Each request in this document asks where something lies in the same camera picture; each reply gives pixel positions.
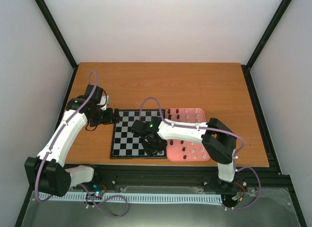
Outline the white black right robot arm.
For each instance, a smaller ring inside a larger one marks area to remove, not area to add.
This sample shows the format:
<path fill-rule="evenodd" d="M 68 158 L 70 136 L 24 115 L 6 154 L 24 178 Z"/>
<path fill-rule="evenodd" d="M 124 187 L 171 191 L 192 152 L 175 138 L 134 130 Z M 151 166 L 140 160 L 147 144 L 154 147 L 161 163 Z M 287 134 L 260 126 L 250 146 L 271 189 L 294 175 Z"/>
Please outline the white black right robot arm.
<path fill-rule="evenodd" d="M 182 123 L 152 117 L 149 122 L 135 120 L 131 133 L 142 138 L 143 149 L 149 156 L 164 151 L 168 140 L 200 144 L 217 162 L 219 179 L 228 183 L 234 180 L 236 135 L 218 119 L 211 118 L 207 123 Z"/>

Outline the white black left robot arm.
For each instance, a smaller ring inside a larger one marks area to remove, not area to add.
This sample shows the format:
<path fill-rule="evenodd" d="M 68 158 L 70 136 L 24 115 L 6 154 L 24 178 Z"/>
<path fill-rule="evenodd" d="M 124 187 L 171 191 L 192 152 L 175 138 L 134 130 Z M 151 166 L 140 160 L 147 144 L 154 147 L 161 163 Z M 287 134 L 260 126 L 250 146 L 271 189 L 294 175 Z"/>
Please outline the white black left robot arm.
<path fill-rule="evenodd" d="M 101 185 L 101 176 L 91 165 L 64 168 L 68 152 L 82 129 L 94 131 L 99 125 L 119 121 L 118 109 L 108 108 L 109 97 L 104 89 L 87 85 L 85 93 L 72 98 L 66 105 L 62 120 L 52 138 L 36 157 L 28 157 L 24 163 L 29 185 L 35 197 L 40 193 L 64 196 L 67 191 L 85 183 L 90 189 Z"/>

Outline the black white chess board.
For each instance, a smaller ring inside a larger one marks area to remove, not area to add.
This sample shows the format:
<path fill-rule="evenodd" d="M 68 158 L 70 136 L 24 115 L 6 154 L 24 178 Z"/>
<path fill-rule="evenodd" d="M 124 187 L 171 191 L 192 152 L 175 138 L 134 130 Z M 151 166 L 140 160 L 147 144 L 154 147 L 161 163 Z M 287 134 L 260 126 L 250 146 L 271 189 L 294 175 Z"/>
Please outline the black white chess board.
<path fill-rule="evenodd" d="M 166 152 L 162 155 L 159 153 L 149 156 L 143 149 L 141 144 L 142 138 L 131 132 L 131 127 L 135 120 L 141 119 L 149 122 L 152 117 L 160 117 L 158 109 L 146 109 L 140 112 L 138 109 L 120 110 L 120 122 L 114 125 L 111 159 L 135 159 L 135 158 L 166 158 Z"/>

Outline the pink plastic tray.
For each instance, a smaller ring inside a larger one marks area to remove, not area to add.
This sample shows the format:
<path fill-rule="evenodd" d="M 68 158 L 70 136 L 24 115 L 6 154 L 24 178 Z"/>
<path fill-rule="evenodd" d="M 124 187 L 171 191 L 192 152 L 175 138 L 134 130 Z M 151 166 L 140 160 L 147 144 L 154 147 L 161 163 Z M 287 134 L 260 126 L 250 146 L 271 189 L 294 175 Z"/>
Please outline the pink plastic tray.
<path fill-rule="evenodd" d="M 178 114 L 176 114 L 177 108 L 169 109 L 171 110 L 171 114 L 168 114 L 168 109 L 165 111 L 165 119 L 167 120 L 184 124 L 206 122 L 205 112 L 201 108 L 197 108 L 198 113 L 195 113 L 196 108 L 178 108 Z M 177 128 L 173 134 L 169 134 L 167 142 L 166 154 L 167 158 L 172 162 L 204 162 L 210 159 L 208 152 L 201 144 L 197 130 Z"/>

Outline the black aluminium frame rail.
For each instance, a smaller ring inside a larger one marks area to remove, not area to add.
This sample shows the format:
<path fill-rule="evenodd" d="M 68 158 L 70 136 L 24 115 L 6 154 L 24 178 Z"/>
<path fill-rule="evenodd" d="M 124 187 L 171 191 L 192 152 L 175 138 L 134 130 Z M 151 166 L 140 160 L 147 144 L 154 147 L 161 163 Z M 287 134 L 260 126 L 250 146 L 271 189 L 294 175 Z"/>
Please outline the black aluminium frame rail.
<path fill-rule="evenodd" d="M 65 165 L 44 166 L 39 191 L 62 197 L 71 189 L 85 185 L 91 191 L 116 190 L 127 186 L 201 187 L 206 192 L 230 194 L 261 188 L 287 188 L 293 185 L 288 175 L 275 168 L 246 168 L 232 182 L 222 181 L 216 167 L 142 165 Z"/>

